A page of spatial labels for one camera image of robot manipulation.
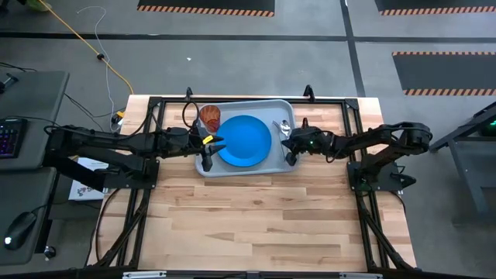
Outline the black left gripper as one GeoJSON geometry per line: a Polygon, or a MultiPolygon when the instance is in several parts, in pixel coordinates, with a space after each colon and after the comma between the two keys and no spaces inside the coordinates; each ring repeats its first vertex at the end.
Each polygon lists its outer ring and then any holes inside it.
{"type": "MultiPolygon", "coordinates": [[[[201,166],[203,171],[209,172],[213,166],[212,156],[224,149],[225,145],[206,146],[203,149],[202,140],[212,135],[202,126],[199,120],[192,123],[190,129],[181,127],[170,127],[166,129],[164,157],[187,157],[189,155],[201,154],[201,166]]],[[[222,137],[214,136],[210,143],[223,141],[222,137]]]]}

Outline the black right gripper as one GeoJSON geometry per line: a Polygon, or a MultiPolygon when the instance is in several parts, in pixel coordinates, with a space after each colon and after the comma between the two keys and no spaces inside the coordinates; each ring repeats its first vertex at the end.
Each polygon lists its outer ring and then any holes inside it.
{"type": "Polygon", "coordinates": [[[287,146],[296,144],[298,153],[326,155],[329,148],[329,134],[317,127],[309,127],[308,119],[303,118],[302,126],[297,129],[291,129],[290,136],[285,137],[281,143],[283,144],[284,161],[293,167],[298,159],[287,146]]]}

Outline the spoon with orange handle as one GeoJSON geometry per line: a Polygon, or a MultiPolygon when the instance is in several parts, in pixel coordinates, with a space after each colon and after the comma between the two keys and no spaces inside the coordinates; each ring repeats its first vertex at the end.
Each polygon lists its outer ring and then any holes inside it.
{"type": "Polygon", "coordinates": [[[279,132],[282,133],[283,135],[285,135],[287,138],[290,136],[291,127],[290,127],[289,122],[287,120],[284,119],[281,122],[273,121],[273,124],[277,127],[279,132]]]}

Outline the blue round plate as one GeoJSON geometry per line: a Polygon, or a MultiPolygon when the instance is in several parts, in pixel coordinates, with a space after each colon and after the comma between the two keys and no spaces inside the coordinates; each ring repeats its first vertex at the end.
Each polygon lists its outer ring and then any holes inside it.
{"type": "Polygon", "coordinates": [[[252,167],[264,161],[272,147],[267,125],[251,115],[238,115],[221,124],[216,135],[222,137],[219,156],[234,167],[252,167]]]}

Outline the red translucent plastic cup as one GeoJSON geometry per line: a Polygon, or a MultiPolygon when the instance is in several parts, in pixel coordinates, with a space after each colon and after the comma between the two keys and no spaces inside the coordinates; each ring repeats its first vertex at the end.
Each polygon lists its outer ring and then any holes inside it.
{"type": "Polygon", "coordinates": [[[221,111],[215,105],[204,105],[200,110],[200,120],[210,133],[216,133],[220,127],[221,111]]]}

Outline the grey plastic tray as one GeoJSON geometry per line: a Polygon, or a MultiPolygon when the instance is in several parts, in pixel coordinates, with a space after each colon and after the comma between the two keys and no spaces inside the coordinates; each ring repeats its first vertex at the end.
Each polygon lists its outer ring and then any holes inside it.
{"type": "Polygon", "coordinates": [[[298,169],[299,164],[293,167],[284,161],[283,147],[281,141],[285,135],[279,132],[273,121],[289,121],[290,127],[295,128],[294,109],[289,102],[282,99],[268,99],[262,101],[245,102],[223,102],[217,103],[221,111],[220,125],[227,119],[238,115],[251,115],[263,121],[270,130],[272,136],[272,147],[268,157],[252,167],[234,167],[227,164],[219,152],[212,156],[213,166],[209,172],[202,169],[202,158],[195,158],[196,171],[204,177],[228,177],[254,174],[274,174],[292,172],[298,169]]]}

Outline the white printed cardboard box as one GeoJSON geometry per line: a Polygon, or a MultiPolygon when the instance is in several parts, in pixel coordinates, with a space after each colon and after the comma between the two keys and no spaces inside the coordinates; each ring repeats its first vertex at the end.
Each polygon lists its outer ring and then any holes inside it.
{"type": "MultiPolygon", "coordinates": [[[[105,169],[109,166],[107,163],[92,160],[86,157],[79,157],[77,159],[77,162],[81,166],[86,167],[92,171],[95,171],[97,169],[105,169]]],[[[72,181],[68,199],[70,201],[77,202],[102,200],[104,198],[104,195],[107,194],[108,191],[109,190],[107,188],[104,188],[102,191],[97,191],[93,188],[83,185],[79,181],[72,181]]]]}

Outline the black desk support beam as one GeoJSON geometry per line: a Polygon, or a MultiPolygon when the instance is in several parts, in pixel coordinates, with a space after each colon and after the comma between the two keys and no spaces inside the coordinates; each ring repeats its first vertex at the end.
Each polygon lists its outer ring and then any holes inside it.
{"type": "Polygon", "coordinates": [[[53,153],[45,153],[43,159],[44,167],[54,167],[58,173],[69,177],[74,181],[81,182],[96,191],[104,189],[105,175],[95,173],[68,157],[61,157],[53,153]]]}

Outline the black hazard-striped floor mat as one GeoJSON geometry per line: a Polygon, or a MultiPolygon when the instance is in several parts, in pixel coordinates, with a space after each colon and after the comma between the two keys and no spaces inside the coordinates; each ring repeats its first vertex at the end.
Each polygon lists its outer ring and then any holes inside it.
{"type": "Polygon", "coordinates": [[[275,0],[139,0],[141,12],[273,17],[275,0]]]}
{"type": "Polygon", "coordinates": [[[496,12],[496,0],[374,0],[381,16],[496,12]]]}
{"type": "Polygon", "coordinates": [[[407,96],[496,95],[496,52],[398,51],[392,58],[407,96]]]}

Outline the grey desk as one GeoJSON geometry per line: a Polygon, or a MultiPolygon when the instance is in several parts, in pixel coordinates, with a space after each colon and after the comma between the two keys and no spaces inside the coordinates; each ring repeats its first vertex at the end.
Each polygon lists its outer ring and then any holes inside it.
{"type": "Polygon", "coordinates": [[[17,158],[0,159],[0,266],[26,264],[38,247],[57,179],[55,169],[43,166],[48,140],[43,129],[55,122],[69,78],[63,71],[12,75],[19,81],[0,94],[0,120],[28,122],[17,158]],[[22,212],[34,212],[36,224],[20,249],[7,250],[5,231],[22,212]]]}

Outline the black backlit keyboard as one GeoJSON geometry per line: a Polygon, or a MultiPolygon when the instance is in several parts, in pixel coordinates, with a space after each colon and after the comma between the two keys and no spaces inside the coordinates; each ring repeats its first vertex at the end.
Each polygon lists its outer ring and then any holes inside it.
{"type": "Polygon", "coordinates": [[[17,158],[27,128],[26,119],[0,120],[0,159],[17,158]]]}

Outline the black computer mouse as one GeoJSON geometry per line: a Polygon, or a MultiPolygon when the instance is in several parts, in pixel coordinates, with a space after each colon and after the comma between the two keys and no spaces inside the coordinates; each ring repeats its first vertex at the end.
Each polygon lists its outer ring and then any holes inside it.
{"type": "Polygon", "coordinates": [[[37,216],[34,212],[22,212],[9,225],[5,231],[3,245],[7,250],[18,250],[26,242],[37,216]]]}

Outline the small black desk gadget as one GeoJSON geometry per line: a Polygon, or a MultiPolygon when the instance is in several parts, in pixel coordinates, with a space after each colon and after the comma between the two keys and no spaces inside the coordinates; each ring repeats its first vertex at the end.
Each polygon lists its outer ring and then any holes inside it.
{"type": "Polygon", "coordinates": [[[8,87],[19,81],[16,76],[10,73],[6,73],[6,76],[7,78],[4,81],[0,81],[0,94],[4,94],[8,87]]]}

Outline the yellow-green shoe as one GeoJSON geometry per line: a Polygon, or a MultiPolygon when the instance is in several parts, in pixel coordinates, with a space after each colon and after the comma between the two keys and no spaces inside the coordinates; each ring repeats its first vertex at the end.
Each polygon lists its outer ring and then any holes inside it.
{"type": "Polygon", "coordinates": [[[44,0],[26,0],[26,6],[35,12],[49,12],[51,10],[51,4],[44,0]]]}

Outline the silver metal bracket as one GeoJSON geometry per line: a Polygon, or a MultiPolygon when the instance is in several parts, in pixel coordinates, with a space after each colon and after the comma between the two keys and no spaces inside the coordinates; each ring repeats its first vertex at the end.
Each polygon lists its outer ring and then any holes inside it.
{"type": "Polygon", "coordinates": [[[342,272],[339,279],[383,279],[382,274],[342,272]]]}
{"type": "Polygon", "coordinates": [[[122,279],[166,279],[167,272],[165,270],[148,270],[148,271],[132,271],[125,272],[122,279]]]}

